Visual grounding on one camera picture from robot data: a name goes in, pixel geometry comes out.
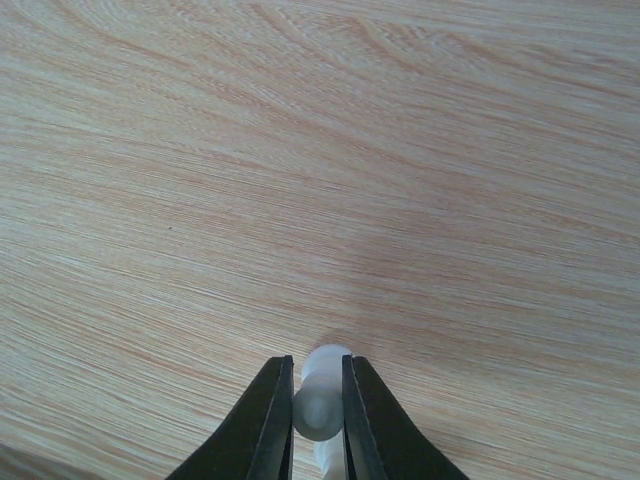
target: light wood texture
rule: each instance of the light wood texture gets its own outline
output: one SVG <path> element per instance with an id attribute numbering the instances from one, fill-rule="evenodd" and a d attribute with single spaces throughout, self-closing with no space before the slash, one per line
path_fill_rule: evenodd
<path id="1" fill-rule="evenodd" d="M 637 1 L 4 1 L 1 38 L 14 474 L 163 478 L 337 341 L 470 478 L 639 478 Z"/>

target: wood grain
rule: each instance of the wood grain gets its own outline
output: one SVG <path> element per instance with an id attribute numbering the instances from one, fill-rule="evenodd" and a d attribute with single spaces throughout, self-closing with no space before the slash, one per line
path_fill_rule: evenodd
<path id="1" fill-rule="evenodd" d="M 470 478 L 638 478 L 637 2 L 5 1 L 1 35 L 6 476 L 163 478 L 337 341 Z"/>

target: white plastic cylinder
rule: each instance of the white plastic cylinder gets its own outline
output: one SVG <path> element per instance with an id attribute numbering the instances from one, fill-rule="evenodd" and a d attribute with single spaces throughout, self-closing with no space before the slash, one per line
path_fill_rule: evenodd
<path id="1" fill-rule="evenodd" d="M 341 345 L 315 349 L 302 366 L 302 386 L 293 397 L 293 425 L 305 438 L 323 442 L 336 436 L 344 422 Z"/>
<path id="2" fill-rule="evenodd" d="M 324 475 L 323 480 L 345 480 L 347 478 L 342 429 L 335 437 L 324 442 L 317 442 L 314 445 L 314 453 L 316 463 Z"/>

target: translucent white object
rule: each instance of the translucent white object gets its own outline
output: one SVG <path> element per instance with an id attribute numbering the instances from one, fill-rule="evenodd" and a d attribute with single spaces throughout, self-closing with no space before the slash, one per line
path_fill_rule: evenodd
<path id="1" fill-rule="evenodd" d="M 342 429 L 335 437 L 317 442 L 314 445 L 314 453 L 316 463 L 324 475 L 323 480 L 346 480 Z"/>
<path id="2" fill-rule="evenodd" d="M 342 357 L 351 351 L 323 345 L 302 366 L 302 386 L 293 397 L 293 425 L 305 438 L 323 442 L 342 428 Z"/>

